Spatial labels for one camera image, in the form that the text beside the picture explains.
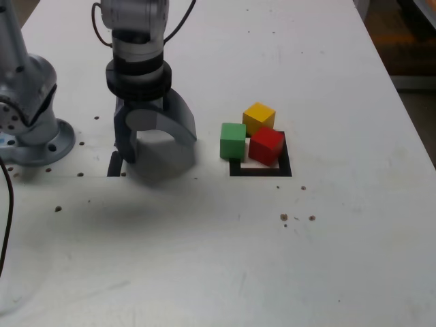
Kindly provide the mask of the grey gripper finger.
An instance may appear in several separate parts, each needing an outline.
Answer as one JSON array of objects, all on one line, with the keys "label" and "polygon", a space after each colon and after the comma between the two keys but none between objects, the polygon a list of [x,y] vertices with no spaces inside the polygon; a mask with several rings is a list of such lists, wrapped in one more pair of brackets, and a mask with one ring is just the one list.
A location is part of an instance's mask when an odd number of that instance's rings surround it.
[{"label": "grey gripper finger", "polygon": [[131,110],[127,116],[129,127],[133,131],[163,131],[179,144],[194,144],[197,140],[195,119],[185,100],[174,89],[163,98],[164,111]]},{"label": "grey gripper finger", "polygon": [[116,148],[127,163],[134,164],[137,158],[137,137],[136,132],[127,124],[127,116],[130,112],[131,107],[121,98],[117,98],[114,113]]}]

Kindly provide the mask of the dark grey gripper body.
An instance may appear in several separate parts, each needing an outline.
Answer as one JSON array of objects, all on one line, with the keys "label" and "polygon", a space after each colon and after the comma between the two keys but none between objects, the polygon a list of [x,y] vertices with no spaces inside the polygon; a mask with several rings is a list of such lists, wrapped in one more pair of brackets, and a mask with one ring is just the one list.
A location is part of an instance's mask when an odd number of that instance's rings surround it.
[{"label": "dark grey gripper body", "polygon": [[164,98],[160,97],[151,101],[144,100],[124,100],[117,98],[117,110],[120,111],[122,108],[127,108],[128,110],[136,109],[146,109],[146,110],[160,110],[164,111]]}]

